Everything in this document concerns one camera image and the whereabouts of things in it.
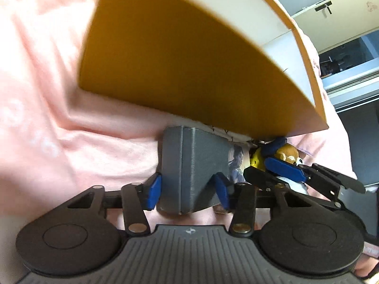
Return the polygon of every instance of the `beige door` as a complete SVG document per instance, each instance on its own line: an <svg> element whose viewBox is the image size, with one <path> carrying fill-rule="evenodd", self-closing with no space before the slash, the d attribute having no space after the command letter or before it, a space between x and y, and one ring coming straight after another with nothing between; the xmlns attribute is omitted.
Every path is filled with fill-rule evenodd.
<svg viewBox="0 0 379 284"><path fill-rule="evenodd" d="M293 18L319 53L379 28L379 0L324 0Z"/></svg>

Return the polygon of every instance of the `pink fabric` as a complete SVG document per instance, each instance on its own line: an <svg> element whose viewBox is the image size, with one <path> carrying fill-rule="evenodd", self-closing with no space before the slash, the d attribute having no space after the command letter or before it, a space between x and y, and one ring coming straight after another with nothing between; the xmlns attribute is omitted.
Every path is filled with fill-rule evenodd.
<svg viewBox="0 0 379 284"><path fill-rule="evenodd" d="M115 190L145 180L156 169L157 139L166 126L178 123L170 114L77 87L95 4L0 0L0 261L2 219L21 219L11 221L21 227L92 185ZM317 52L304 40L318 76ZM346 131L319 81L330 129L289 141L311 155L307 164L316 161L354 176ZM209 209L180 219L156 211L147 216L152 229L156 223L230 221ZM14 235L5 243L14 242ZM8 258L2 259L6 264ZM8 281L0 270L0 282Z"/></svg>

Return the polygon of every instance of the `black door handle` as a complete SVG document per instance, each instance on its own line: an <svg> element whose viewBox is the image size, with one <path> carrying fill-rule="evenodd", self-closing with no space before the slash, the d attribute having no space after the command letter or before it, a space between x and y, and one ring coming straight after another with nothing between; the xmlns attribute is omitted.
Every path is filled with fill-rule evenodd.
<svg viewBox="0 0 379 284"><path fill-rule="evenodd" d="M318 12L319 10L322 10L322 9L325 9L327 8L328 11L329 11L329 14L332 14L332 11L330 10L329 6L332 4L331 1L328 1L326 2L324 5L320 5L318 7L315 8L315 11Z"/></svg>

